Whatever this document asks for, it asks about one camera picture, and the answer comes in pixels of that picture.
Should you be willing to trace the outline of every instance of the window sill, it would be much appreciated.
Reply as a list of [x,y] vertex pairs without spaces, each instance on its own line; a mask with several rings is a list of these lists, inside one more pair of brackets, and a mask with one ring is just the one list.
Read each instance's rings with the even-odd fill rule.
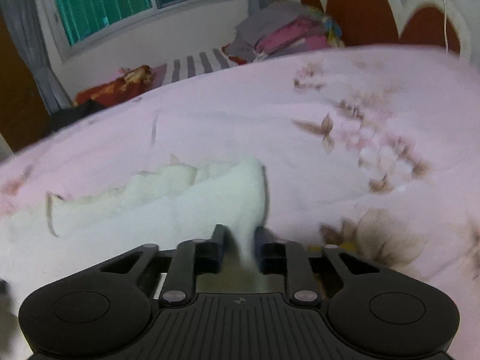
[[81,42],[76,43],[74,46],[69,47],[68,51],[62,52],[61,48],[56,45],[57,50],[61,57],[62,63],[65,64],[69,62],[70,59],[95,49],[99,45],[106,43],[125,32],[141,27],[148,23],[152,23],[162,17],[167,17],[169,15],[173,15],[175,13],[198,6],[224,1],[231,0],[180,0],[160,9],[151,8],[135,16],[128,17],[127,19],[114,23],[107,28],[90,35],[85,40],[82,40]]

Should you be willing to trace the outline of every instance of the gray stripe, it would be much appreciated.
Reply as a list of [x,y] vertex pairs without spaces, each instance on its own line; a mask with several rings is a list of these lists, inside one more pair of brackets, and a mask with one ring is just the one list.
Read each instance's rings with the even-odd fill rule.
[[220,67],[222,69],[228,69],[230,67],[230,65],[227,62],[227,60],[223,57],[220,50],[219,49],[213,49],[212,51],[215,54],[215,56],[217,57],[217,61],[220,63]]
[[210,64],[210,61],[208,60],[207,54],[205,54],[204,52],[201,52],[199,54],[199,56],[200,56],[200,60],[201,60],[202,65],[203,65],[203,70],[205,70],[205,73],[213,72],[212,65]]
[[176,59],[173,61],[172,83],[176,83],[178,80],[180,80],[180,60]]
[[188,78],[195,77],[195,62],[194,57],[191,55],[187,57],[187,75]]

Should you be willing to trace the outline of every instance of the window frame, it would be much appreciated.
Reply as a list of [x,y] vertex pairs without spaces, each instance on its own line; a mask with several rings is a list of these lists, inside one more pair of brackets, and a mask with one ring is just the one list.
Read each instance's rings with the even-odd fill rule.
[[63,63],[71,57],[87,51],[95,45],[120,35],[123,31],[138,25],[144,20],[164,14],[172,9],[181,8],[193,3],[207,2],[208,0],[176,0],[164,5],[160,5],[158,0],[150,1],[152,3],[150,9],[117,21],[71,46],[65,33],[55,0],[41,0],[55,46]]

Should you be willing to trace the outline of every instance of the gray and white striped sheet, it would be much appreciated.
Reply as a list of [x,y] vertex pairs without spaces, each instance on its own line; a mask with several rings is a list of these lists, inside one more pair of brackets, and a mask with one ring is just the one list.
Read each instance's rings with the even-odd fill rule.
[[234,66],[237,64],[219,49],[202,51],[167,63],[162,86]]

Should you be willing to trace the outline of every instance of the white cord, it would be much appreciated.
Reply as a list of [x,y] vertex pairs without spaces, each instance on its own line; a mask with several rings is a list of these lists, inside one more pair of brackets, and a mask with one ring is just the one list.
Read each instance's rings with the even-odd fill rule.
[[444,35],[444,37],[445,37],[445,53],[448,54],[447,0],[443,0],[443,35]]

